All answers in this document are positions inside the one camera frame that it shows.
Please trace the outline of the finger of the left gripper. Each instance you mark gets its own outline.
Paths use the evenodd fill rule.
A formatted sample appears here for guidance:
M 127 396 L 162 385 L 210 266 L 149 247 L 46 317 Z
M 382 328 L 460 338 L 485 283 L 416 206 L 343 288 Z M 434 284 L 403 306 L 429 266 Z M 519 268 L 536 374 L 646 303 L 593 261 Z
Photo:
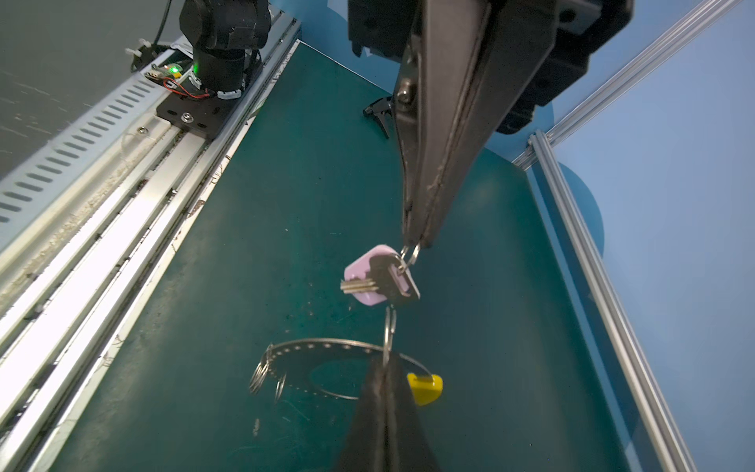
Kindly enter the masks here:
M 438 234 L 474 160 L 454 147 L 490 15 L 487 1 L 418 6 L 393 94 L 406 236 Z
M 554 48 L 558 29 L 554 1 L 487 2 L 491 15 L 454 147 L 474 160 Z M 409 236 L 409 243 L 428 248 L 435 238 Z

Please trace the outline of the large keyring with yellow grip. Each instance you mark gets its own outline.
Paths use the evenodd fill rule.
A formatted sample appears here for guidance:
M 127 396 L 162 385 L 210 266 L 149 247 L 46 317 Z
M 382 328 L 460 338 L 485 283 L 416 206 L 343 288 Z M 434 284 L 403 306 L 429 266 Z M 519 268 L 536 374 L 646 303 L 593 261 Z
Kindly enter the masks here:
M 392 350 L 397 328 L 397 312 L 385 310 L 383 337 L 377 344 L 353 339 L 314 337 L 271 344 L 249 381 L 249 391 L 256 395 L 265 383 L 274 384 L 274 399 L 287 389 L 329 398 L 356 400 L 363 375 L 377 360 L 399 362 L 414 401 L 419 406 L 438 400 L 444 392 L 444 380 L 419 361 Z

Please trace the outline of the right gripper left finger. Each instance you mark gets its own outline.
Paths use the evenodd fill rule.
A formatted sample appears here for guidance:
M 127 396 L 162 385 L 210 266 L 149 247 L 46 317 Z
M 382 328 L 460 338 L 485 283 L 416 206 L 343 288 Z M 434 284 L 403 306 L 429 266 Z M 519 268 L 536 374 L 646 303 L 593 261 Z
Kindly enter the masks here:
M 387 466 L 385 366 L 374 358 L 333 471 L 383 471 Z

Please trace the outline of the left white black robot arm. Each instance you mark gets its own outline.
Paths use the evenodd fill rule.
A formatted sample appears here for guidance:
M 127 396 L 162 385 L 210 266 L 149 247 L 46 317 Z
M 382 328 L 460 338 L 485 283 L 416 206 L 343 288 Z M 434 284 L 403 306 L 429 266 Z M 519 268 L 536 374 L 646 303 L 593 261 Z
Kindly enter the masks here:
M 271 31 L 265 1 L 188 1 L 180 29 L 200 98 L 237 100 Z M 393 93 L 403 242 L 428 248 L 476 157 L 556 42 L 552 1 L 423 1 Z

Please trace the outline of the silver key with white tag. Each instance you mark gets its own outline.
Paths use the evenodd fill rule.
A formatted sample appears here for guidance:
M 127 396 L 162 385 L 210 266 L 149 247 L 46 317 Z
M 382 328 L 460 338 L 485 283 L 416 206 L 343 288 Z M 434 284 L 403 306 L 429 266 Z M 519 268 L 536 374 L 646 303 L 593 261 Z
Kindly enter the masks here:
M 340 290 L 366 306 L 383 302 L 400 305 L 421 298 L 411 267 L 420 254 L 419 245 L 400 252 L 377 245 L 344 269 Z

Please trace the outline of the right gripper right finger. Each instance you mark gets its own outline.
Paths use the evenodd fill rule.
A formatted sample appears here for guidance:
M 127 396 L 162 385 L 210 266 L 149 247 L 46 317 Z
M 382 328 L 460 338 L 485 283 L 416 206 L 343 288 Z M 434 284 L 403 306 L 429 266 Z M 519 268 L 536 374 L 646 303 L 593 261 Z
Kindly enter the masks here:
M 397 353 L 391 353 L 385 365 L 385 411 L 385 470 L 442 470 L 427 441 Z

